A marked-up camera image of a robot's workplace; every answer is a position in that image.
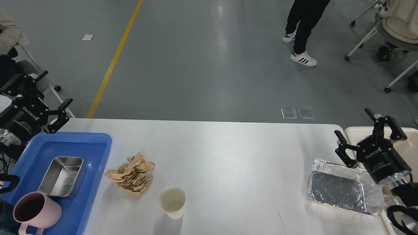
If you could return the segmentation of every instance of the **foil container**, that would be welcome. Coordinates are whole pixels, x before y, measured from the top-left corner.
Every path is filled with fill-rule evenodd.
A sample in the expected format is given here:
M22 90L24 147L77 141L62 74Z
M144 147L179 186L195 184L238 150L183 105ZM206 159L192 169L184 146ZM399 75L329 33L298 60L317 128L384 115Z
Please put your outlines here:
M315 159L308 195L317 203L379 215L385 208L382 187L364 169Z

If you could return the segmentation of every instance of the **sleeve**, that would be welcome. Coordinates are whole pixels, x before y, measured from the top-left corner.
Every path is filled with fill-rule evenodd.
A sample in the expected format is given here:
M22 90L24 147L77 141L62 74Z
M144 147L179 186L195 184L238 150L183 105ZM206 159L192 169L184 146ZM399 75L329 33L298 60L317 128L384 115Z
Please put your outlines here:
M22 29L2 7L0 7L0 56L7 54L18 43Z

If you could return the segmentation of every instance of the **white sneaker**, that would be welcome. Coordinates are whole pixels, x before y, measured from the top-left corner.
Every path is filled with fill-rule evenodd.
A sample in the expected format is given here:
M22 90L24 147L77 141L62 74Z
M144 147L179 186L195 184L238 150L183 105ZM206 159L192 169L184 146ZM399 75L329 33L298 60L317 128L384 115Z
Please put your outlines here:
M318 62L314 58L310 57L306 51L300 55L295 55L295 53L292 53L290 55L290 59L294 62L303 64L309 67L314 67L318 64Z
M282 42L284 42L284 43L291 42L291 41L295 40L295 36L296 36L296 30L291 34L285 33L285 35L283 36Z

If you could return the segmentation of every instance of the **crumpled paper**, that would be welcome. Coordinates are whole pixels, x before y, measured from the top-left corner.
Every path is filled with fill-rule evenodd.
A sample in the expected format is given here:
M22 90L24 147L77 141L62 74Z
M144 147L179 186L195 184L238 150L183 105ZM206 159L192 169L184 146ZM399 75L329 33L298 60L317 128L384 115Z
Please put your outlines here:
M115 181L118 187L139 196L147 189L147 183L151 180L145 173L154 170L155 164L145 161L141 152L126 159L128 163L122 164L117 170L108 170L105 175Z

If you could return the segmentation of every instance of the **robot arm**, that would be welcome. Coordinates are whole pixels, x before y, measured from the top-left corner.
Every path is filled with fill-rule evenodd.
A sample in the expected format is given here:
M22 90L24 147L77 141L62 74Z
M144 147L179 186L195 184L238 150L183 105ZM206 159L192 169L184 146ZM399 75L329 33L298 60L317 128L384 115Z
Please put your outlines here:
M66 99L56 110L49 110L39 98L36 83L47 73L44 71L39 76L16 74L0 88L0 94L12 100L0 113L0 151L11 158L18 159L24 145L42 128L46 133L55 133L69 120L65 109L72 99ZM52 115L57 115L58 119L47 125L48 117Z
M407 181L406 176L411 174L411 168L393 147L395 142L406 140L407 137L394 118L374 114L370 109L365 111L375 123L372 134L353 146L336 130L339 146L335 152L347 167L355 168L361 162L376 184L389 185L391 193L399 196L405 207L388 207L388 218L407 235L418 235L418 183L413 183L412 177L411 182ZM384 138L385 125L392 130L390 139ZM347 155L347 148L357 152L356 159ZM395 212L403 213L401 224L396 221Z

